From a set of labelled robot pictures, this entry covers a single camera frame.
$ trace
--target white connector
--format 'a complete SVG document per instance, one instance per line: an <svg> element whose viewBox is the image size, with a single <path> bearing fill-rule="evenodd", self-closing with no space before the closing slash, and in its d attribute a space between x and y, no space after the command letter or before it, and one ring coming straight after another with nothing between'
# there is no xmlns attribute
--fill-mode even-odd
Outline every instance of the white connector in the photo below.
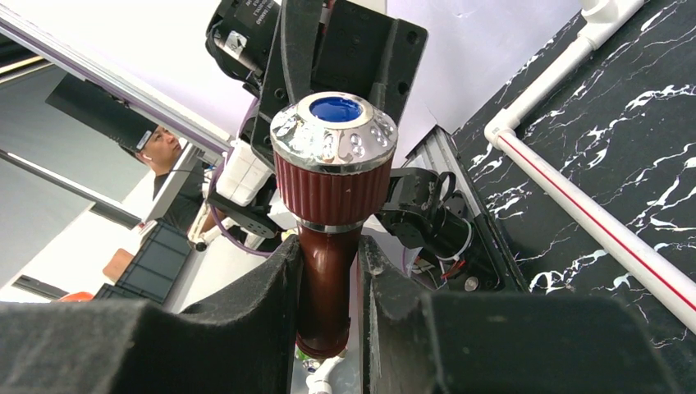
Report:
<svg viewBox="0 0 696 394"><path fill-rule="evenodd" d="M578 37L587 39L593 50L599 49L645 3L644 0L582 0L581 15L587 25Z"/></svg>
<svg viewBox="0 0 696 394"><path fill-rule="evenodd" d="M283 203L279 190L271 197L269 202L271 210L268 212L268 217L273 220L283 230L290 230L297 227L297 219L292 215Z"/></svg>
<svg viewBox="0 0 696 394"><path fill-rule="evenodd" d="M336 357L324 360L322 365L317 368L315 373L310 374L305 382L309 388L309 394L332 394L331 386L328 384L328 375L340 362L345 359L345 351Z"/></svg>
<svg viewBox="0 0 696 394"><path fill-rule="evenodd" d="M215 190L222 197L245 207L272 174L273 171L256 157L249 144L236 140L235 150L222 170Z"/></svg>
<svg viewBox="0 0 696 394"><path fill-rule="evenodd" d="M515 128L519 125L520 119L512 115L512 112L503 108L483 128L483 135L493 145L493 148L500 149L498 138L501 135L515 135Z"/></svg>

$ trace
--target silver cup lid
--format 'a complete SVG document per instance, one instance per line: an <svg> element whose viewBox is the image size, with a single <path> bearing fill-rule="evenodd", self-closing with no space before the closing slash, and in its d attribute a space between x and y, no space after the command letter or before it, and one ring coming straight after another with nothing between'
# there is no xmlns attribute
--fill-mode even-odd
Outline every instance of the silver cup lid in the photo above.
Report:
<svg viewBox="0 0 696 394"><path fill-rule="evenodd" d="M275 152L312 172L356 174L380 167L394 155L394 121L353 94L311 94L271 122Z"/></svg>

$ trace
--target red stripe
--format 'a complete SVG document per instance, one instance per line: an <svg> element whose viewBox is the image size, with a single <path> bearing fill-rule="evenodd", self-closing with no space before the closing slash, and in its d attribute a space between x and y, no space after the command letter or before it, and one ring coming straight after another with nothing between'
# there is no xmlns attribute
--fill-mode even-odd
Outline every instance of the red stripe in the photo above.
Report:
<svg viewBox="0 0 696 394"><path fill-rule="evenodd" d="M696 311L696 305L694 305L691 301L689 301L683 294L679 293L669 282L667 282L667 280L664 277L661 277L658 273L656 273L655 270L653 270L648 265L648 263L644 262L636 253L634 253L633 250L629 249L628 246L624 245L623 242L619 241L619 239L616 238L616 236L614 234L609 232L609 230L607 230L595 217L590 215L589 212L587 212L583 207L581 207L577 201L572 199L559 185L556 184L556 182L552 181L546 174L544 174L541 170L539 170L539 168L537 166L535 166L534 163L532 163L528 158L526 158L522 153L520 153L519 150L515 149L515 147L512 146L509 142L507 142L505 137L503 137L501 135L499 138L501 140L503 140L503 142L505 142L507 144L507 146L509 146L512 150L514 150L520 157L522 157L525 160L525 162L527 162L530 166L532 166L535 170L537 170L537 172L539 174L541 174L541 176L546 178L546 180L549 181L549 183L551 183L553 185L553 187L555 187L558 191L560 191L568 200L570 200L571 203L573 203L576 207L578 207L579 210L583 211L583 213L585 215L587 215L588 218L592 219L592 221L595 222L595 224L597 224L599 226L599 228L604 230L604 232L606 232L614 241L616 241L617 244L621 245L621 247L624 248L624 250L626 252L628 252L631 256L633 256L634 259L638 260L648 271L650 271L650 273L652 275L654 275L657 279L659 279L660 282L664 283L665 286L667 286L670 290L672 290L672 292L675 293L679 298L681 298L692 310Z"/></svg>

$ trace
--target orange object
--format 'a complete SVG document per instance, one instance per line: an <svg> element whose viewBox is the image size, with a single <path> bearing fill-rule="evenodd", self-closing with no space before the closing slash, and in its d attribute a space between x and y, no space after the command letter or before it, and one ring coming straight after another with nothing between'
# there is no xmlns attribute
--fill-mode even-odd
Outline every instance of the orange object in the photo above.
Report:
<svg viewBox="0 0 696 394"><path fill-rule="evenodd" d="M126 252L123 249L119 249L111 257L111 261L104 267L102 273L106 275L112 282L117 282L118 278L123 275L128 267L128 264L133 261L133 254Z"/></svg>
<svg viewBox="0 0 696 394"><path fill-rule="evenodd" d="M58 302L85 302L91 301L93 298L93 294L88 293L87 291L80 291L79 293L65 295L58 299Z"/></svg>

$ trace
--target screw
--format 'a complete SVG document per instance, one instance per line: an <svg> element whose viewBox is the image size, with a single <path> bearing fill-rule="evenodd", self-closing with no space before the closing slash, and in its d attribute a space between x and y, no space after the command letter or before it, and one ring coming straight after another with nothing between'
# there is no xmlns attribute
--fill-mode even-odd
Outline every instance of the screw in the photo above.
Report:
<svg viewBox="0 0 696 394"><path fill-rule="evenodd" d="M467 277L464 282L465 291L474 291L479 287L479 279L477 277Z"/></svg>

